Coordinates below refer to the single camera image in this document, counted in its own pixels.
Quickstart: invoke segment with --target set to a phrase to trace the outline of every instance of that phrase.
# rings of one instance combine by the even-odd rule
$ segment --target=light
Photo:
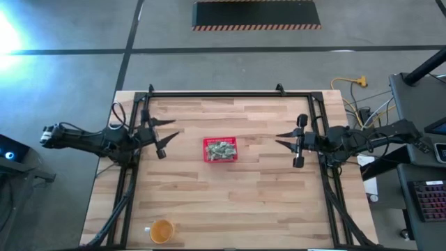
[[[8,160],[12,160],[14,157],[15,157],[15,154],[13,152],[5,153],[5,158]]]
[[[7,54],[22,48],[19,34],[0,11],[0,54]]]

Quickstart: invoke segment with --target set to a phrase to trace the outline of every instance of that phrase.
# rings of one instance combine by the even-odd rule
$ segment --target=butcher block tabletop
[[[341,93],[322,92],[329,125],[348,125]],[[115,96],[127,118],[134,93],[118,91]],[[160,138],[180,134],[165,148],[165,159],[158,160],[153,145],[142,149],[127,248],[332,248],[317,153],[305,151],[305,166],[293,168],[294,155],[275,142],[276,134],[296,127],[299,114],[309,114],[306,98],[151,98],[149,108],[157,119],[176,120],[157,128]],[[117,122],[113,115],[110,122]],[[236,137],[238,160],[205,163],[205,137]],[[98,172],[111,163],[100,159]],[[118,174],[119,167],[112,167],[95,180],[81,244],[110,216]],[[344,165],[341,182],[348,213],[377,243],[358,166]],[[155,244],[145,231],[160,219],[175,226],[174,237],[165,244]],[[339,216],[337,228],[342,242]]]

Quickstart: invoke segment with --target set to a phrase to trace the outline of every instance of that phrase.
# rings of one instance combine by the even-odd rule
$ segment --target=computer keyboard
[[[423,222],[446,221],[446,181],[412,181],[408,186]]]

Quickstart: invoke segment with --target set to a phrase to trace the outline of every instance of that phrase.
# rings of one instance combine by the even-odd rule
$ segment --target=white cable
[[[376,109],[375,112],[373,112],[370,117],[365,121],[364,125],[362,125],[361,130],[364,130],[364,128],[366,127],[366,124],[371,120],[371,118],[373,118],[375,116],[375,114],[378,113],[378,111],[383,108],[386,104],[388,104],[390,101],[392,101],[392,99],[389,99],[387,102],[385,102],[384,104],[382,104],[378,109]]]

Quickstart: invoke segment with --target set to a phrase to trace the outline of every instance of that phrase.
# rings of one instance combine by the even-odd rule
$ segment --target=concrete floor
[[[194,33],[190,31],[193,0],[145,0],[134,47],[440,45],[446,39],[446,19],[435,1],[315,2],[323,25],[320,31]],[[0,42],[1,52],[8,47],[123,49],[136,5],[137,0],[0,0],[0,25],[8,32],[6,41]],[[133,55],[123,89],[145,90],[148,84],[159,90],[273,89],[276,83],[286,89],[328,89],[332,78],[365,75],[369,87],[354,89],[355,97],[362,99],[390,90],[390,74],[411,71],[434,53]],[[77,246],[98,158],[71,149],[47,150],[38,140],[43,126],[60,121],[91,131],[102,129],[122,59],[120,54],[0,56],[0,133],[34,148],[44,160],[41,168],[57,173],[52,185],[36,188],[30,195],[13,230],[10,250]],[[441,67],[434,73],[444,72]],[[351,99],[349,83],[336,83],[336,87]],[[387,93],[360,106],[375,109],[390,97]],[[396,112],[390,112],[390,121],[397,119]],[[378,182],[385,187],[398,181]],[[401,211],[372,209],[381,244],[415,247],[398,236],[403,227]]]

